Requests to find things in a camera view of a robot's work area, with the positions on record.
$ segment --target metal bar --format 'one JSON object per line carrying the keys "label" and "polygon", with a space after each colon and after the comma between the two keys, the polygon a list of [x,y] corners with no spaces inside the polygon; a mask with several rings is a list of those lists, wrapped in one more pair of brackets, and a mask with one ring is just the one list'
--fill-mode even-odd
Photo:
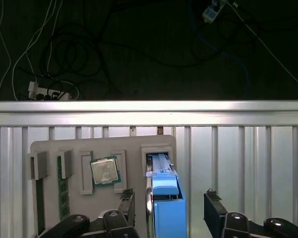
{"label": "metal bar", "polygon": [[298,112],[0,113],[0,126],[298,125]]}
{"label": "metal bar", "polygon": [[191,127],[187,126],[184,128],[184,149],[185,149],[185,159],[187,162],[187,174],[189,176],[187,186],[187,234],[191,237],[191,203],[192,203],[192,158],[191,158]]}
{"label": "metal bar", "polygon": [[238,140],[239,140],[239,210],[241,213],[245,213],[245,128],[240,126],[238,128]]}
{"label": "metal bar", "polygon": [[12,204],[12,235],[13,238],[22,236],[22,128],[12,128],[12,156],[11,156],[11,204]]}
{"label": "metal bar", "polygon": [[266,127],[266,163],[267,163],[267,174],[266,174],[266,218],[272,217],[272,128],[271,126]]}
{"label": "metal bar", "polygon": [[28,196],[28,179],[26,174],[26,155],[28,153],[28,128],[22,128],[22,236],[21,237],[29,237],[28,234],[28,200],[30,199]]}
{"label": "metal bar", "polygon": [[212,189],[219,189],[219,136],[218,127],[212,126]]}
{"label": "metal bar", "polygon": [[0,112],[298,111],[298,101],[0,102]]}
{"label": "metal bar", "polygon": [[293,127],[293,223],[298,226],[298,127]]}

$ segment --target black cable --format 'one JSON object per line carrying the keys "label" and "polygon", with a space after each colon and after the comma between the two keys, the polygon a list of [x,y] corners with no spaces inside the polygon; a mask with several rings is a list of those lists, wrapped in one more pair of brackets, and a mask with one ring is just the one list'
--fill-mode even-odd
{"label": "black cable", "polygon": [[[183,65],[165,63],[158,59],[155,59],[154,57],[148,55],[147,53],[144,53],[132,46],[102,40],[103,34],[109,24],[110,18],[113,13],[120,12],[120,11],[129,9],[129,8],[134,8],[134,7],[139,7],[139,6],[144,6],[144,5],[148,5],[148,4],[152,4],[152,3],[159,3],[159,2],[164,2],[164,1],[168,1],[168,0],[151,0],[151,1],[134,0],[134,1],[131,1],[128,3],[123,3],[123,4],[117,4],[118,0],[113,0],[112,5],[105,17],[104,23],[103,23],[98,35],[95,36],[94,33],[92,33],[92,31],[88,28],[87,20],[86,20],[86,12],[85,12],[86,11],[86,0],[83,0],[83,25],[79,25],[76,23],[69,23],[69,24],[65,24],[65,25],[61,26],[60,28],[58,28],[55,31],[54,35],[52,36],[52,38],[46,45],[46,47],[42,53],[41,59],[40,59],[40,69],[41,69],[42,74],[44,76],[59,77],[64,74],[67,74],[67,73],[73,73],[80,77],[91,77],[91,76],[95,76],[99,71],[103,71],[103,73],[107,79],[107,83],[108,83],[108,90],[105,95],[112,92],[113,89],[119,93],[122,93],[111,80],[109,70],[108,70],[107,64],[105,62],[104,55],[102,53],[102,50],[99,48],[99,43],[107,44],[107,45],[111,45],[111,46],[123,47],[123,48],[129,49],[129,50],[133,50],[141,55],[146,56],[150,60],[152,60],[158,64],[167,66],[167,67],[190,68],[190,67],[198,66],[202,62],[205,62],[207,60],[213,59],[214,57],[218,56],[222,51],[224,51],[225,48],[229,45],[251,44],[252,45],[251,53],[253,53],[255,51],[255,44],[256,44],[257,37],[253,37],[252,35],[250,35],[249,32],[245,30],[244,24],[256,25],[258,27],[257,35],[259,35],[261,33],[261,31],[265,32],[265,33],[277,32],[277,31],[288,31],[288,30],[293,30],[294,28],[298,27],[298,22],[297,22],[297,24],[293,28],[267,30],[266,28],[263,27],[264,24],[286,20],[286,18],[280,19],[280,20],[275,20],[275,21],[260,22],[260,21],[257,21],[256,18],[254,16],[252,16],[250,13],[248,13],[245,9],[239,7],[241,10],[244,10],[245,13],[248,13],[248,15],[250,16],[250,19],[247,19],[245,21],[245,23],[241,23],[240,21],[230,19],[229,14],[222,14],[222,15],[220,14],[216,19],[217,30],[218,30],[220,36],[225,40],[224,45],[222,47],[219,47],[220,50],[218,52],[215,52],[214,54],[211,54],[207,57],[202,58],[195,53],[194,47],[193,47],[193,40],[192,40],[191,53],[192,53],[193,57],[195,58],[196,62],[183,64]],[[221,22],[230,22],[231,24],[234,25],[233,31],[228,36],[226,36],[224,33],[222,33],[222,31],[221,31],[222,29],[220,27]],[[66,31],[66,29],[69,27],[72,28],[71,29],[72,31],[70,31],[70,32]],[[76,28],[77,32],[73,33],[73,27]],[[239,40],[238,36],[241,32],[243,32],[249,39],[245,40],[245,41]],[[53,54],[54,54],[54,60],[56,62],[56,66],[57,66],[58,70],[55,72],[48,72],[46,70],[47,69],[46,59],[48,56],[47,53],[49,52],[50,43],[52,41],[57,42],[56,44],[53,44],[55,47],[55,49],[53,50]],[[95,67],[97,70],[95,70],[93,72],[86,73],[84,71],[86,69],[88,62],[91,59],[90,53],[93,53],[97,56],[99,66]],[[77,62],[78,56],[82,56],[81,57],[82,59],[80,59],[79,62]],[[90,82],[90,81],[93,81],[93,79],[86,79],[86,80],[82,80],[81,82],[86,83],[86,82]]]}
{"label": "black cable", "polygon": [[131,8],[135,8],[135,7],[140,7],[140,6],[148,6],[150,4],[153,3],[162,3],[162,2],[166,2],[166,1],[172,1],[172,0],[143,0],[143,1],[139,1],[139,0],[135,0],[132,2],[128,2],[125,4],[119,4],[118,6],[116,6],[115,8],[113,8],[113,12],[120,12],[120,11],[124,11],[127,9],[131,9]]}

